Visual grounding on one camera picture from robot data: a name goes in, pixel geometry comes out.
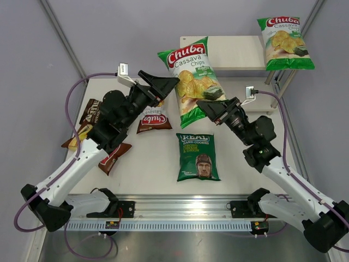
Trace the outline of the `green Chuba cassava chips bag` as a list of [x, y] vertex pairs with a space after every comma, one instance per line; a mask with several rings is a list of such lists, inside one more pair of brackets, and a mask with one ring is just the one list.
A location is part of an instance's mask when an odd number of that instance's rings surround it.
[[273, 16], [257, 20], [264, 42], [266, 70], [313, 70], [300, 31], [300, 19], [294, 16]]

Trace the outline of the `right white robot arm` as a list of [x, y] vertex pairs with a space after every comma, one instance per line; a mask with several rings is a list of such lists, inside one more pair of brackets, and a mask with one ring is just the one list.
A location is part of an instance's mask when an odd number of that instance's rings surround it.
[[260, 116], [249, 122], [237, 98], [201, 100], [197, 105], [212, 122], [227, 125], [247, 146], [243, 151], [246, 162], [278, 184], [293, 200], [282, 203], [260, 188], [248, 197], [249, 213], [253, 216], [265, 213], [283, 220], [301, 231], [321, 253], [335, 248], [348, 233], [348, 203], [334, 201], [289, 167], [285, 153], [280, 153], [271, 143], [276, 137], [272, 119]]

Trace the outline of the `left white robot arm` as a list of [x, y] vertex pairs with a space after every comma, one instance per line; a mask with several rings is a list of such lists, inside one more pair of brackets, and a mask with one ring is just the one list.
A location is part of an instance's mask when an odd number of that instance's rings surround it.
[[130, 89], [126, 96], [119, 90], [106, 93], [99, 105], [100, 116], [77, 143], [76, 153], [47, 179], [36, 186], [27, 184], [21, 189], [28, 207], [42, 226], [54, 232], [74, 217], [120, 218], [122, 207], [110, 190], [101, 188], [90, 194], [70, 196], [70, 191], [103, 159], [113, 153], [128, 135], [129, 127], [146, 107], [155, 107], [180, 82], [175, 77], [158, 77], [143, 70], [138, 72], [145, 85], [134, 81], [126, 73], [116, 73], [120, 84]]

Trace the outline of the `brown Chuba cassava chips bag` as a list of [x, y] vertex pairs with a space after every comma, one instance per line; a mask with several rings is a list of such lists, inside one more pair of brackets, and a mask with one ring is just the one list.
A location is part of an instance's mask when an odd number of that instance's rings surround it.
[[149, 130], [172, 129], [170, 120], [165, 109], [165, 102], [160, 102], [157, 106], [147, 106], [139, 116], [137, 134]]

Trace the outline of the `white two-tier wooden shelf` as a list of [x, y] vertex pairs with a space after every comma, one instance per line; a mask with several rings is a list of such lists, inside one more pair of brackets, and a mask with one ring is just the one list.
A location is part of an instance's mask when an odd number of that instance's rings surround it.
[[[206, 36], [184, 36], [180, 48]], [[276, 100], [269, 93], [274, 86], [266, 83], [264, 42], [261, 36], [207, 36], [208, 58], [219, 83], [226, 93], [226, 100], [237, 97], [245, 100], [245, 87], [254, 86], [259, 93], [256, 100], [243, 105], [246, 112], [271, 115], [277, 111]]]

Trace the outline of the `dark green Real chips bag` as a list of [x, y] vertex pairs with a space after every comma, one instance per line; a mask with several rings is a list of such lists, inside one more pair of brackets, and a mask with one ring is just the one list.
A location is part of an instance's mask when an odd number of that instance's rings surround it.
[[220, 181], [216, 167], [214, 135], [177, 133], [179, 174], [177, 181], [197, 178]]

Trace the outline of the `brown Kettle sea salt bag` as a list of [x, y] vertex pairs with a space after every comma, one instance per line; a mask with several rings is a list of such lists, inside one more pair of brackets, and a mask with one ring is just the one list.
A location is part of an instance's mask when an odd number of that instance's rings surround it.
[[100, 118], [101, 101], [97, 99], [90, 99], [80, 118], [80, 128], [90, 125], [94, 127]]

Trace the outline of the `left aluminium frame post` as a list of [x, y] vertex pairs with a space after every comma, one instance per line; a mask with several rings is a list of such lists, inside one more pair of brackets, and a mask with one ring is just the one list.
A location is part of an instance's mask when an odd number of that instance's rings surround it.
[[68, 37], [66, 36], [61, 23], [57, 15], [55, 14], [53, 7], [50, 2], [47, 0], [38, 0], [40, 7], [42, 8], [48, 22], [50, 23], [53, 31], [55, 32], [59, 42], [62, 44], [62, 47], [67, 54], [70, 62], [72, 63], [74, 69], [80, 78], [85, 78], [87, 76], [85, 70], [83, 69], [78, 57], [76, 56], [73, 48], [71, 47]]

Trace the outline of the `aluminium frame post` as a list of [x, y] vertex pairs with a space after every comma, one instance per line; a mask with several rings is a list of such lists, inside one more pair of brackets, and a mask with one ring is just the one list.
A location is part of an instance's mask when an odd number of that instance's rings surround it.
[[326, 3], [326, 0], [316, 0], [314, 6], [311, 9], [311, 12], [306, 18], [305, 23], [301, 29], [301, 34], [303, 37], [305, 37], [309, 32], [310, 28], [312, 27], [312, 24], [315, 22], [317, 16], [321, 12], [325, 3]]
[[57, 15], [55, 14], [53, 7], [50, 2], [47, 0], [38, 0], [40, 7], [42, 8], [48, 22], [50, 23], [53, 31], [55, 32], [59, 42], [62, 44], [62, 47], [67, 54], [70, 62], [72, 63], [74, 69], [80, 78], [85, 78], [87, 76], [85, 70], [83, 69], [78, 57], [76, 56], [73, 48], [71, 47], [68, 37], [66, 36], [61, 23]]

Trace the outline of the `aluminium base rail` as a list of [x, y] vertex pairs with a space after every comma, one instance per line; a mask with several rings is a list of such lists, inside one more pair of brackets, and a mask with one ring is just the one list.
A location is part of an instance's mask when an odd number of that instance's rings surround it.
[[254, 231], [254, 222], [287, 221], [300, 212], [286, 195], [251, 196], [114, 195], [107, 189], [69, 195], [60, 204], [37, 197], [30, 205], [49, 232], [119, 231]]

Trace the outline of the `right aluminium frame post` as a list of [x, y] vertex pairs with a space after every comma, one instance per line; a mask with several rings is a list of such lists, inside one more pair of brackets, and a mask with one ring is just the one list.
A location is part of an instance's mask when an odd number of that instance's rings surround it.
[[314, 6], [311, 9], [311, 12], [306, 18], [305, 23], [301, 29], [301, 34], [303, 37], [305, 37], [309, 32], [310, 28], [312, 27], [312, 24], [315, 22], [317, 16], [321, 12], [325, 3], [326, 3], [326, 0], [316, 0]]

